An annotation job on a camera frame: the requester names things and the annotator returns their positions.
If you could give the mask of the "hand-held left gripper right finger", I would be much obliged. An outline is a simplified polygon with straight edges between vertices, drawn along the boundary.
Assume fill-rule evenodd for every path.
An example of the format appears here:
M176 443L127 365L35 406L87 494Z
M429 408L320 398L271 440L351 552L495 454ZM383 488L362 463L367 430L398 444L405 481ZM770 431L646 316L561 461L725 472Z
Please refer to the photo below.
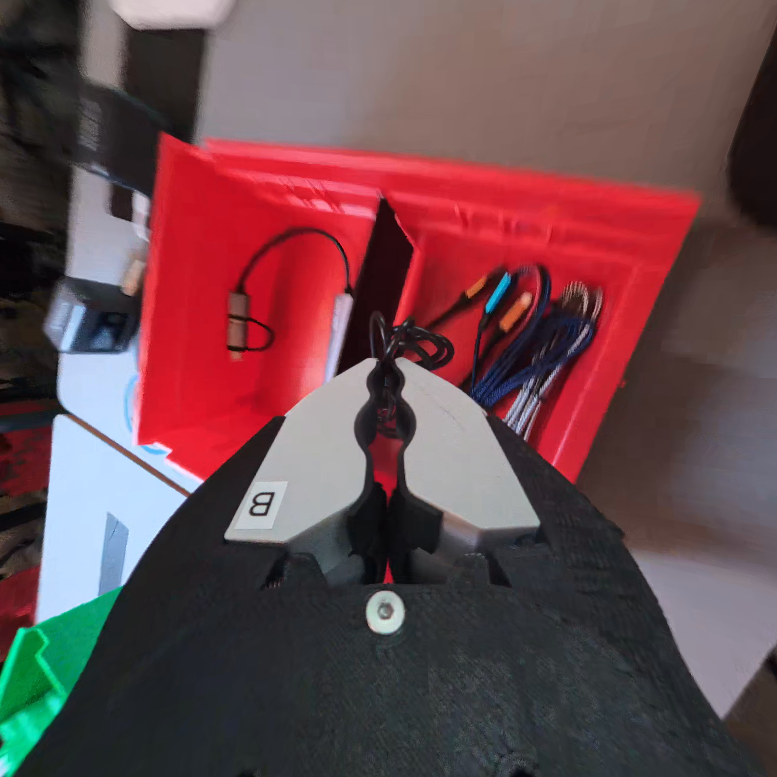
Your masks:
M442 582L463 556L532 543L540 520L493 429L467 394L399 358L401 445L389 500L394 581Z

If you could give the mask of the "small grey box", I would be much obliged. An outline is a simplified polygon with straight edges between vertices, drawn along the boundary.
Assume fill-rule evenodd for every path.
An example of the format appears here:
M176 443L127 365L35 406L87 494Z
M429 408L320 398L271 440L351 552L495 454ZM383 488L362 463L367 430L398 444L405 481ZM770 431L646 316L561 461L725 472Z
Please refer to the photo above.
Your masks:
M43 331L59 354L126 351L138 332L141 302L119 286L63 276L53 287Z

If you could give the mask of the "red divided bin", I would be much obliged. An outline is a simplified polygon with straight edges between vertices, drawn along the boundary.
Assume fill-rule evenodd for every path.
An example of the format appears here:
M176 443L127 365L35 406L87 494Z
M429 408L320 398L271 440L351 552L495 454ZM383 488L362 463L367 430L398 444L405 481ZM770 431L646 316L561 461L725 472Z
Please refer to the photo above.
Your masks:
M352 278L368 357L374 309L429 323L495 269L546 267L552 292L600 287L594 342L541 409L531 444L575 481L701 204L696 193L407 155L211 139L160 143L141 316L135 437L207 479L325 376L344 262L327 238L272 248L249 273L249 316L275 332L228 351L228 299L254 253L289 228L326 231Z

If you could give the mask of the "green plastic bin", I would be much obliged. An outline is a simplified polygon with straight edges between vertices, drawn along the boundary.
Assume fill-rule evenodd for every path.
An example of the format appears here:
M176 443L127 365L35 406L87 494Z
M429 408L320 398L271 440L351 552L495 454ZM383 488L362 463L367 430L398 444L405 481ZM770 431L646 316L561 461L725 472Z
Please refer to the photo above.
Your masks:
M60 713L122 588L21 628L1 675L1 775L14 775Z

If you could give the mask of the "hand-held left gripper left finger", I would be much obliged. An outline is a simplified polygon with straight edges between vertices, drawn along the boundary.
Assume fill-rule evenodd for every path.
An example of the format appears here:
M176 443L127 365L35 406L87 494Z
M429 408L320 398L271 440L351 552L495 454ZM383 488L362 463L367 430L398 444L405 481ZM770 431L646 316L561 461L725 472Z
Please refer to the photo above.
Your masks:
M308 554L335 585L383 581L388 498L370 452L382 376L378 360L368 358L284 416L225 531L227 542Z

